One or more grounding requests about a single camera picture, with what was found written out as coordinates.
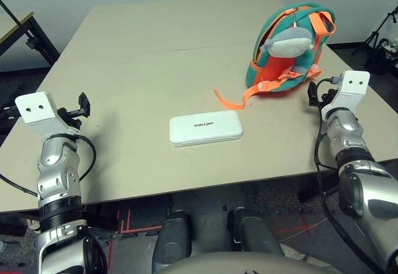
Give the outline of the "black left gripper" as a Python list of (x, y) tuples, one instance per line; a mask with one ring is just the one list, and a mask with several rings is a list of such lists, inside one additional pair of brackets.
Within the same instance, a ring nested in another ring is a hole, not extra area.
[(80, 105), (80, 109), (74, 111), (67, 111), (64, 107), (57, 110), (57, 114), (61, 117), (61, 119), (70, 127), (74, 127), (79, 129), (81, 127), (81, 121), (77, 119), (77, 117), (90, 116), (90, 102), (84, 92), (79, 95), (78, 103)]

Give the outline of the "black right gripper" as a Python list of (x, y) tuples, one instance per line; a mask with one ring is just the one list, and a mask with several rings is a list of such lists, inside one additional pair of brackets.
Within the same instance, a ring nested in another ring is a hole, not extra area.
[(319, 96), (317, 85), (311, 81), (307, 89), (308, 105), (316, 106), (317, 108), (324, 108), (326, 105), (329, 105), (332, 102), (337, 92), (337, 89), (329, 89), (327, 93)]

